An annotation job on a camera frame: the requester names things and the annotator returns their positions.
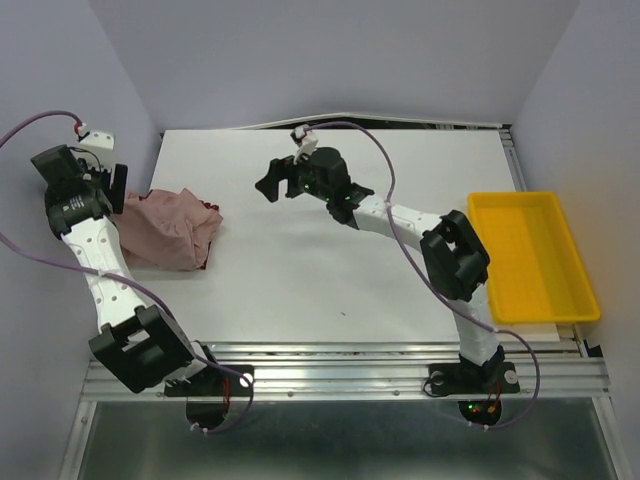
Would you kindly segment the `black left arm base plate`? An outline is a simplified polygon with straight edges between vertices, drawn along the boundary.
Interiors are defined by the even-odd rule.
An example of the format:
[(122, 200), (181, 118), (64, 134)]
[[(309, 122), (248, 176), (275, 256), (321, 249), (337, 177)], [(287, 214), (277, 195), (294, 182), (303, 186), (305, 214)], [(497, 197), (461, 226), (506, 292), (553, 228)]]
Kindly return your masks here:
[(168, 398), (209, 398), (222, 397), (227, 393), (230, 397), (248, 397), (250, 388), (247, 380), (254, 378), (254, 367), (250, 364), (240, 364), (230, 366), (230, 369), (239, 372), (245, 378), (241, 379), (234, 374), (205, 367), (185, 379), (166, 382), (164, 396)]

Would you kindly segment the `red polka dot skirt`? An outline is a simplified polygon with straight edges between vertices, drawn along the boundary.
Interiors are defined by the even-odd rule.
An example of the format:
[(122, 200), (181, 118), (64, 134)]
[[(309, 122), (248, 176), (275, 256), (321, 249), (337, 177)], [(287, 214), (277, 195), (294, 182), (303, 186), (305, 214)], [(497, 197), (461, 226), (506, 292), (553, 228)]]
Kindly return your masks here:
[(197, 229), (197, 258), (199, 262), (198, 268), (205, 270), (207, 268), (212, 242), (223, 222), (223, 217), (220, 213), (220, 207), (217, 204), (206, 201), (200, 201), (200, 203), (206, 215)]

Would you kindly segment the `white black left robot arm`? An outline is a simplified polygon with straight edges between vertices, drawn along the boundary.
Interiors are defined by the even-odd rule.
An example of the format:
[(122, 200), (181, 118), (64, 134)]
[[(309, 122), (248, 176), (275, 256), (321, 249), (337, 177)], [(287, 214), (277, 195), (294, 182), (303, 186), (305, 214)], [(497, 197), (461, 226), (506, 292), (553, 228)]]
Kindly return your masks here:
[(123, 207), (126, 166), (109, 172), (88, 163), (88, 155), (59, 145), (31, 162), (46, 182), (49, 227), (74, 254), (94, 300), (93, 356), (134, 393), (161, 383), (182, 395), (215, 392), (220, 366), (199, 359), (168, 309), (134, 282), (124, 260), (113, 215)]

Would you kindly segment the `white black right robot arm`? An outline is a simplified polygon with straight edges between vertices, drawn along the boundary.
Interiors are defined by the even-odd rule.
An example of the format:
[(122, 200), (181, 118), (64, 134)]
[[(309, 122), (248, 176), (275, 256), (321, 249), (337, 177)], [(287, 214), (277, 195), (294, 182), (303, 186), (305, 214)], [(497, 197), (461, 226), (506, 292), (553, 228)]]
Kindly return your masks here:
[(425, 267), (417, 273), (454, 315), (461, 381), (482, 390), (495, 380), (504, 352), (495, 329), (481, 319), (490, 257), (464, 213), (428, 214), (393, 205), (352, 181), (339, 151), (329, 147), (272, 160), (255, 188), (274, 203), (282, 181), (286, 197), (311, 195), (326, 204), (338, 223), (391, 238), (404, 252), (412, 248), (420, 253)]

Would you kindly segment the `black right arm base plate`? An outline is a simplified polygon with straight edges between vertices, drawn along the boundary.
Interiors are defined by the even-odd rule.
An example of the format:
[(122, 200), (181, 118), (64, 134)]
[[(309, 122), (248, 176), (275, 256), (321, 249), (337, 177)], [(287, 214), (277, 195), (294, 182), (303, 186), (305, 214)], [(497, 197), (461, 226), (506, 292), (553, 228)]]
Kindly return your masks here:
[(474, 365), (435, 363), (428, 365), (423, 391), (436, 398), (450, 395), (516, 394), (521, 391), (513, 363), (500, 364), (491, 373)]

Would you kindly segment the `pink skirt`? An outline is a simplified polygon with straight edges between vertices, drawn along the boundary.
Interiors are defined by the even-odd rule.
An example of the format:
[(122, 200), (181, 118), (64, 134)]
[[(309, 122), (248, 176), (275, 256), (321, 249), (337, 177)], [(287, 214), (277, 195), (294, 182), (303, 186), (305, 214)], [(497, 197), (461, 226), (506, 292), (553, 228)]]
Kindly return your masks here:
[(190, 190), (130, 192), (115, 216), (121, 250), (131, 268), (197, 271), (197, 229), (206, 212)]

